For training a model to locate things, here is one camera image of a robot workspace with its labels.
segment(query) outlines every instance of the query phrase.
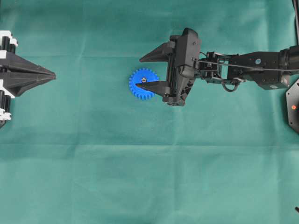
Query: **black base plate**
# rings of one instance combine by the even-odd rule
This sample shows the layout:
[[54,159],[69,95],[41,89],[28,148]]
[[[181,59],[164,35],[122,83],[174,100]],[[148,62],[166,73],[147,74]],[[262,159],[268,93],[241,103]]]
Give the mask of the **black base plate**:
[[299,79],[286,92],[289,125],[299,133]]

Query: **blue gear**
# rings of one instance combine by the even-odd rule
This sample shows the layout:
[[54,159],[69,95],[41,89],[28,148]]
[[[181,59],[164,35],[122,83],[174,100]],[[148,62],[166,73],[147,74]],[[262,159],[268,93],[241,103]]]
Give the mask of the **blue gear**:
[[155,94],[153,92],[139,88],[136,84],[142,83],[142,79],[145,78],[146,82],[156,82],[159,81],[159,77],[155,72],[150,69],[138,69],[133,72],[129,79],[129,87],[132,94],[142,100],[151,99]]

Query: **cable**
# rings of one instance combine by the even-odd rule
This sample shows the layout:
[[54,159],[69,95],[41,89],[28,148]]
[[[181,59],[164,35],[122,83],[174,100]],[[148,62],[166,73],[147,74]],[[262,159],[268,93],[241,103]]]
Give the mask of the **cable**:
[[236,83],[236,84],[234,84],[234,88],[231,90],[231,89],[229,89],[228,87],[226,87],[226,85],[225,85],[224,82],[222,82],[221,84],[222,84],[223,88],[224,88],[227,92],[234,92],[234,91],[236,91],[236,90],[238,89],[239,85],[240,85],[240,83]]
[[[200,52],[200,54],[203,54],[204,56],[206,56],[206,54],[205,53],[203,53],[203,52]],[[206,56],[207,57],[207,56]]]
[[299,69],[265,69],[265,68],[251,67],[245,65],[237,65],[237,64],[224,64],[224,63],[203,61],[195,58],[193,60],[197,62],[207,63],[207,64],[217,64],[217,65],[224,65],[224,66],[238,67],[238,68],[245,68],[245,69],[255,69],[260,71],[299,71]]

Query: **screw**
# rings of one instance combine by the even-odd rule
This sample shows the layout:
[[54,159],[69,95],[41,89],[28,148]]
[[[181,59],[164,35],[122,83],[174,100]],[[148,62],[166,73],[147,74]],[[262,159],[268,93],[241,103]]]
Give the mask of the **screw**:
[[260,64],[260,63],[262,63],[262,60],[261,60],[260,58],[258,58],[258,59],[256,60],[256,64]]

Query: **green cloth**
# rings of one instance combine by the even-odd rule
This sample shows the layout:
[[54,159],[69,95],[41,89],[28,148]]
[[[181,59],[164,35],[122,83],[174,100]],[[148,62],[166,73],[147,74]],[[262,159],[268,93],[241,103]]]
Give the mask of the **green cloth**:
[[130,93],[136,69],[165,79],[138,59],[185,27],[203,52],[296,44],[290,0],[2,1],[17,54],[57,80],[16,98],[0,131],[1,224],[298,222],[286,90],[197,80],[185,107]]

